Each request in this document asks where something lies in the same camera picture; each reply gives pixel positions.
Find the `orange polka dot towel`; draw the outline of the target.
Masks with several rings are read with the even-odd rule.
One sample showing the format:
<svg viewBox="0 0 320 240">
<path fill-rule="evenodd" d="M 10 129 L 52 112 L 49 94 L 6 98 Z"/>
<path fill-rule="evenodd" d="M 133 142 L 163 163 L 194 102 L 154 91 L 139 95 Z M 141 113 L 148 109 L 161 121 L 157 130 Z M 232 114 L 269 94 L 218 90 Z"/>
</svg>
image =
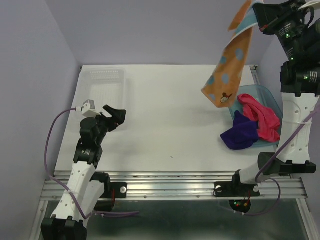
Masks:
<svg viewBox="0 0 320 240">
<path fill-rule="evenodd" d="M 252 41 L 253 28 L 258 24 L 253 6 L 263 3 L 263 0 L 245 1 L 228 27 L 228 31 L 233 32 L 232 38 L 201 90 L 217 108 L 228 108 L 236 99 Z"/>
</svg>

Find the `purple towel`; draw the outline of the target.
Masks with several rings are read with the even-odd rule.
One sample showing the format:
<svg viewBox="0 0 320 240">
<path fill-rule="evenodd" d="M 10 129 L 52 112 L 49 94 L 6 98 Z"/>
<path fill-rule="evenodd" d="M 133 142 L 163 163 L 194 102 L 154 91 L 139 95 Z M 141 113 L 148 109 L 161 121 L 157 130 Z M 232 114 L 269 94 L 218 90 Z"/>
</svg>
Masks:
<svg viewBox="0 0 320 240">
<path fill-rule="evenodd" d="M 257 123 L 236 110 L 232 128 L 222 133 L 220 138 L 231 150 L 250 148 L 259 140 Z"/>
</svg>

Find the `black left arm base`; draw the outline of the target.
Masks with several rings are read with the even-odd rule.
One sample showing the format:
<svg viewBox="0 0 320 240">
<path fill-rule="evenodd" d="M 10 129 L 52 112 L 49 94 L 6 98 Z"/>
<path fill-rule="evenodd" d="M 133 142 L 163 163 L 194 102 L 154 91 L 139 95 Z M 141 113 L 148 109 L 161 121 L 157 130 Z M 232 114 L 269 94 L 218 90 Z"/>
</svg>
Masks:
<svg viewBox="0 0 320 240">
<path fill-rule="evenodd" d="M 109 174 L 96 172 L 91 177 L 91 181 L 103 183 L 104 192 L 101 195 L 103 201 L 98 201 L 94 210 L 98 212 L 111 212 L 116 204 L 116 199 L 127 197 L 128 184 L 126 182 L 111 182 Z"/>
</svg>

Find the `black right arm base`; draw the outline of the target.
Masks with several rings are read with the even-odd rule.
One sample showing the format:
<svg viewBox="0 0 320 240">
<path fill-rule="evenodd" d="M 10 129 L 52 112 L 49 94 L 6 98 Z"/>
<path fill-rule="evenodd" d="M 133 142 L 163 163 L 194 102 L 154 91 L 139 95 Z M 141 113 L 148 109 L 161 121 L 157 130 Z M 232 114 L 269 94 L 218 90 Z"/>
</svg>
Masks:
<svg viewBox="0 0 320 240">
<path fill-rule="evenodd" d="M 236 213 L 247 214 L 252 206 L 251 198 L 259 197 L 257 184 L 241 183 L 240 174 L 236 172 L 230 181 L 214 183 L 213 195 L 217 198 L 230 198 L 229 205 Z"/>
</svg>

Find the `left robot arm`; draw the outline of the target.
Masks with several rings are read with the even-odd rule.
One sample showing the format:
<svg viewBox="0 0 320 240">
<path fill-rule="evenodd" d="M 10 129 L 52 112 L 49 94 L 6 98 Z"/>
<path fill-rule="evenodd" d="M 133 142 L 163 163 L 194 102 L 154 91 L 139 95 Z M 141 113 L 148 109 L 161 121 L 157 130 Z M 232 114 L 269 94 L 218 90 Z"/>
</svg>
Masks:
<svg viewBox="0 0 320 240">
<path fill-rule="evenodd" d="M 63 187 L 64 192 L 52 215 L 41 223 L 41 234 L 45 240 L 85 240 L 88 221 L 94 214 L 99 198 L 111 193 L 109 175 L 96 170 L 103 153 L 105 136 L 125 122 L 127 111 L 109 105 L 103 109 L 109 117 L 97 112 L 90 102 L 72 108 L 85 118 L 80 122 L 80 139 L 68 183 L 64 184 L 49 175 L 51 180 Z"/>
</svg>

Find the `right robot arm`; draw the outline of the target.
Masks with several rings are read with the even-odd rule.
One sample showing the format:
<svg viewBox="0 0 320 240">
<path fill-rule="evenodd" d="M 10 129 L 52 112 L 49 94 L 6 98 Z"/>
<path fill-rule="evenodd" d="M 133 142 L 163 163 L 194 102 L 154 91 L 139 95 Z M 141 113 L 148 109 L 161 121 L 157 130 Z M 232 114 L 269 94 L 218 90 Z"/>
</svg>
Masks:
<svg viewBox="0 0 320 240">
<path fill-rule="evenodd" d="M 313 18 L 319 7 L 317 0 L 253 5 L 259 30 L 277 36 L 287 56 L 280 70 L 283 116 L 276 152 L 262 152 L 255 164 L 235 172 L 230 182 L 235 195 L 269 176 L 313 174 L 317 169 L 310 160 L 309 139 L 320 98 L 320 22 Z M 307 14 L 312 16 L 309 22 Z"/>
</svg>

